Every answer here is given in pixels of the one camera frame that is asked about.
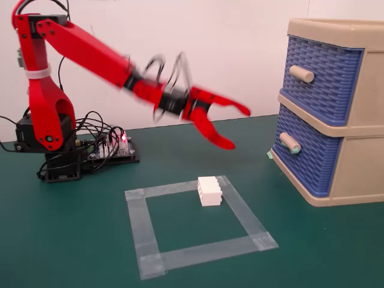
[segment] white block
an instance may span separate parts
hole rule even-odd
[[[220,205],[223,193],[221,192],[221,188],[216,177],[198,177],[197,190],[199,192],[202,206]]]

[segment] tape square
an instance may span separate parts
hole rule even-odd
[[[161,253],[149,215],[146,198],[197,189],[197,181],[175,183],[125,192],[132,236],[142,280],[159,277],[166,271],[242,254],[278,248],[246,202],[225,176],[217,176],[225,201],[248,236]]]

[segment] red robotic arm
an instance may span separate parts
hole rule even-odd
[[[204,137],[221,148],[233,149],[235,146],[219,135],[207,118],[210,106],[214,103],[233,105],[243,114],[251,114],[245,106],[197,87],[188,91],[178,88],[166,91],[165,83],[155,83],[141,76],[129,59],[67,21],[65,16],[15,15],[13,23],[17,28],[29,78],[29,106],[35,137],[50,151],[59,149],[64,141],[58,115],[70,116],[73,128],[75,118],[70,100],[49,76],[45,41],[63,56],[112,85],[128,89],[152,103],[154,109],[182,115],[182,119],[192,121]]]

